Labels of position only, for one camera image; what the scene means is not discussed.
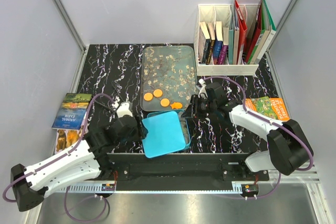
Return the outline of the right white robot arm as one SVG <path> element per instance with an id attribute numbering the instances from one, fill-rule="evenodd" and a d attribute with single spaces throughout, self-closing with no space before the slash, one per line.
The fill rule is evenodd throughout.
<path id="1" fill-rule="evenodd" d="M 245 102 L 229 100 L 217 83 L 202 84 L 198 94 L 191 96 L 183 118 L 203 119 L 211 114 L 231 124 L 241 126 L 265 140 L 268 149 L 250 154 L 238 167 L 239 176 L 250 180 L 262 170 L 277 170 L 290 175 L 302 170 L 302 165 L 313 165 L 313 150 L 300 126 L 289 119 L 272 119 L 246 107 Z"/>

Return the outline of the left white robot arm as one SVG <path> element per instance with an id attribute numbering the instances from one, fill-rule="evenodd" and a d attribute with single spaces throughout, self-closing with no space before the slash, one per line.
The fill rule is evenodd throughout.
<path id="1" fill-rule="evenodd" d="M 123 116 L 90 129 L 81 141 L 35 165 L 11 169 L 11 188 L 20 212 L 41 204 L 56 191 L 88 179 L 113 175 L 109 153 L 120 143 L 145 139 L 148 130 L 139 116 Z"/>

